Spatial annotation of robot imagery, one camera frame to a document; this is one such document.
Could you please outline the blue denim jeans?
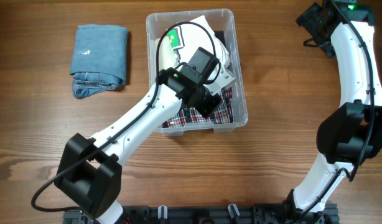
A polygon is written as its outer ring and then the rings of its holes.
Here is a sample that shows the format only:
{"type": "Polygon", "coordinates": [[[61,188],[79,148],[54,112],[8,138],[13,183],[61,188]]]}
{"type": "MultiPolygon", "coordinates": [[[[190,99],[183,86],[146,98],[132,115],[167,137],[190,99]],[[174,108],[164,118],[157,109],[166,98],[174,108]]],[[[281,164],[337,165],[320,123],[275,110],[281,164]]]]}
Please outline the blue denim jeans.
{"type": "Polygon", "coordinates": [[[72,92],[77,99],[126,84],[128,29],[117,25],[77,27],[70,66],[72,92]]]}

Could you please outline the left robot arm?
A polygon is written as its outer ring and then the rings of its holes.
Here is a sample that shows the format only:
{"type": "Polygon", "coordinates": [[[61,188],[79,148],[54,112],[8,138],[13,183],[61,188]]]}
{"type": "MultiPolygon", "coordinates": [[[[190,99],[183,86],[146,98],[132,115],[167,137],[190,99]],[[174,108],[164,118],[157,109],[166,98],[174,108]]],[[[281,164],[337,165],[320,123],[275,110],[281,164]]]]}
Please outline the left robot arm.
{"type": "Polygon", "coordinates": [[[85,138],[71,137],[64,148],[55,186],[99,223],[117,223],[121,175],[131,154],[163,122],[192,106],[204,117],[221,98],[206,87],[220,61],[199,47],[189,62],[162,69],[147,95],[110,127],[85,138]]]}

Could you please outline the red plaid shirt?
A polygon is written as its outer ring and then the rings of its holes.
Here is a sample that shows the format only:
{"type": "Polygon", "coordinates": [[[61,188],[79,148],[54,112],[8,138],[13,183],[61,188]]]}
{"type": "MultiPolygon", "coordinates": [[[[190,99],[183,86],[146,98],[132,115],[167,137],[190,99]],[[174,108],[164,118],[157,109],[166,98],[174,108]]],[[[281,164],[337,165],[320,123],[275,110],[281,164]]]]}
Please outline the red plaid shirt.
{"type": "Polygon", "coordinates": [[[177,115],[162,124],[163,128],[178,128],[192,123],[213,123],[225,124],[232,123],[233,108],[232,87],[220,90],[221,103],[218,108],[207,118],[204,118],[195,108],[181,109],[177,115]]]}

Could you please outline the cream cloth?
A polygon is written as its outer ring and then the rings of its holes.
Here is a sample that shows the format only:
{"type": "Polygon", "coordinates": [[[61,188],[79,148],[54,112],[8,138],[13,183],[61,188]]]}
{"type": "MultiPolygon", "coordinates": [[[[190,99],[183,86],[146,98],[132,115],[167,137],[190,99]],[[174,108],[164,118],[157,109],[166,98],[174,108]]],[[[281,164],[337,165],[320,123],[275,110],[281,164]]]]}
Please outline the cream cloth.
{"type": "Polygon", "coordinates": [[[178,64],[177,56],[173,51],[170,40],[165,36],[159,49],[159,71],[170,67],[175,68],[178,64]]]}

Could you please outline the clear plastic storage bin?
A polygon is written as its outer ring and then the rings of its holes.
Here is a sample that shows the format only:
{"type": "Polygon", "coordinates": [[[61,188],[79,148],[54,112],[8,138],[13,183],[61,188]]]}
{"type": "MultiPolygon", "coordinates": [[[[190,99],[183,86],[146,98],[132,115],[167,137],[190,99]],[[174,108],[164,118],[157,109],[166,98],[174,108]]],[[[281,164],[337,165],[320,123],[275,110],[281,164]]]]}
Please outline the clear plastic storage bin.
{"type": "Polygon", "coordinates": [[[233,108],[233,122],[228,124],[197,122],[185,124],[179,128],[163,128],[160,126],[156,129],[157,133],[161,133],[166,136],[181,136],[185,131],[194,131],[199,129],[212,129],[215,133],[229,133],[238,127],[244,126],[248,122],[248,111],[236,37],[235,17],[233,12],[229,9],[162,12],[148,15],[146,19],[146,31],[149,86],[153,86],[156,77],[156,50],[152,45],[152,42],[161,37],[164,29],[170,27],[172,24],[175,24],[175,22],[188,21],[195,19],[198,16],[205,16],[207,22],[211,25],[214,31],[223,32],[223,41],[225,42],[226,49],[230,53],[229,71],[235,76],[234,82],[230,84],[232,93],[230,103],[233,108]]]}

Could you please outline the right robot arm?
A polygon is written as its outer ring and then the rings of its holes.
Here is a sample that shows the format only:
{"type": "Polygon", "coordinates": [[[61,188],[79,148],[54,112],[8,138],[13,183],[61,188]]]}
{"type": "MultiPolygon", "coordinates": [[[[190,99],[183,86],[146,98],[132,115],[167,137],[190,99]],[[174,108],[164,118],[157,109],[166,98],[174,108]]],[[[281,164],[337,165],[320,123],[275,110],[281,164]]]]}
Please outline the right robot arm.
{"type": "Polygon", "coordinates": [[[317,157],[304,180],[281,208],[287,223],[327,219],[328,198],[342,180],[352,182],[360,166],[382,148],[382,86],[373,39],[375,16],[355,1],[312,4],[296,20],[310,38],[304,46],[337,59],[340,106],[319,126],[317,157]]]}

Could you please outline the white printed t-shirt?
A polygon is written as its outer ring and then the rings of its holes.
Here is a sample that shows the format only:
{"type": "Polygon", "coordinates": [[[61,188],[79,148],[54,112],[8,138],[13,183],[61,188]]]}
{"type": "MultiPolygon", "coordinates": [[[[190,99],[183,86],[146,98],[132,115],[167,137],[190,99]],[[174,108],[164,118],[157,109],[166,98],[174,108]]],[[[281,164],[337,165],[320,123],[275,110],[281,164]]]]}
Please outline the white printed t-shirt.
{"type": "MultiPolygon", "coordinates": [[[[205,16],[197,17],[191,22],[202,26],[213,40],[216,57],[220,60],[220,73],[224,74],[225,69],[230,64],[230,55],[223,40],[210,27],[205,16]]],[[[199,26],[193,24],[182,24],[171,29],[167,37],[174,51],[177,63],[189,62],[199,47],[213,54],[213,45],[208,34],[199,26]]]]}

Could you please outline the black garment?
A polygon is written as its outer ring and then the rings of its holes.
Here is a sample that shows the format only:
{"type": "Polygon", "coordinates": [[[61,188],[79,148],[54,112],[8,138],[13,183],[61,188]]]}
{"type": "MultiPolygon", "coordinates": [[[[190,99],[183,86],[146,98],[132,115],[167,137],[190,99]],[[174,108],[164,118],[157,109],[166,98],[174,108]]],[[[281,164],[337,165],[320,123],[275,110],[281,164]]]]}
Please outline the black garment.
{"type": "Polygon", "coordinates": [[[214,34],[215,34],[214,43],[215,43],[217,57],[220,60],[221,64],[225,68],[228,68],[231,60],[230,60],[230,53],[225,44],[224,31],[223,30],[215,31],[214,34]]]}

